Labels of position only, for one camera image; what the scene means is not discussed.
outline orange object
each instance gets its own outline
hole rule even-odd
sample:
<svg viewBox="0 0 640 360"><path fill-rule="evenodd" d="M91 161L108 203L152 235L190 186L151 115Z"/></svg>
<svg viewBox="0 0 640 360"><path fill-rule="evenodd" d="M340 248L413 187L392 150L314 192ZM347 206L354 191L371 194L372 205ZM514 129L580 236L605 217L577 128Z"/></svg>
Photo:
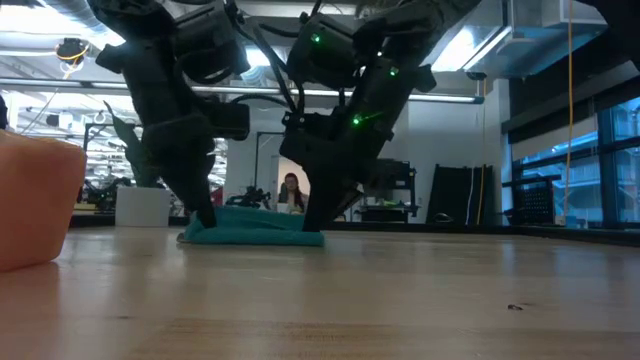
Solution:
<svg viewBox="0 0 640 360"><path fill-rule="evenodd" d="M85 164L77 146L0 130L0 271L60 255Z"/></svg>

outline window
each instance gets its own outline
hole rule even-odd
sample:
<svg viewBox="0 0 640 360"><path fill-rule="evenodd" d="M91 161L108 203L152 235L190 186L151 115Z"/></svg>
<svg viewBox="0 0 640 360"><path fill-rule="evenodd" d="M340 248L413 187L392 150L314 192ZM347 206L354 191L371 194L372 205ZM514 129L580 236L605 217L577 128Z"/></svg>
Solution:
<svg viewBox="0 0 640 360"><path fill-rule="evenodd" d="M617 105L611 109L615 140L640 136L640 98Z"/></svg>
<svg viewBox="0 0 640 360"><path fill-rule="evenodd" d="M640 148L616 152L616 170L619 221L640 222Z"/></svg>
<svg viewBox="0 0 640 360"><path fill-rule="evenodd" d="M564 215L566 169L567 165L563 161L544 167L526 169L523 172L524 177L562 176L561 180L553 182L556 216ZM598 157L572 160L569 176L569 216L575 216L579 222L590 222L590 226L598 226L602 222L602 193L600 191Z"/></svg>

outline table surface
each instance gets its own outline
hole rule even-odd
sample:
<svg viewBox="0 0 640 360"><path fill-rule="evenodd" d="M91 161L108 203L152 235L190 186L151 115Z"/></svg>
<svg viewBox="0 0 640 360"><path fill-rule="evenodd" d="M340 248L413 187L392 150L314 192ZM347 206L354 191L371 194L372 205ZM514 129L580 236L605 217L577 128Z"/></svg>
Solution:
<svg viewBox="0 0 640 360"><path fill-rule="evenodd" d="M640 250L328 233L320 248L69 233L0 274L2 359L640 359ZM508 310L510 304L523 310Z"/></svg>

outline teal towel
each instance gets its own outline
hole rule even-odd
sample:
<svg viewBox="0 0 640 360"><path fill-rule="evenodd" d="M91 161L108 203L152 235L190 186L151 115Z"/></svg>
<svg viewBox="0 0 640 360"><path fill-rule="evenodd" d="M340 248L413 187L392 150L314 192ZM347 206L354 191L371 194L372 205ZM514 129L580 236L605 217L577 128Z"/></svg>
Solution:
<svg viewBox="0 0 640 360"><path fill-rule="evenodd" d="M240 208L216 208L218 226L206 229L197 216L184 233L184 242L210 245L324 246L322 233L302 231L304 216Z"/></svg>

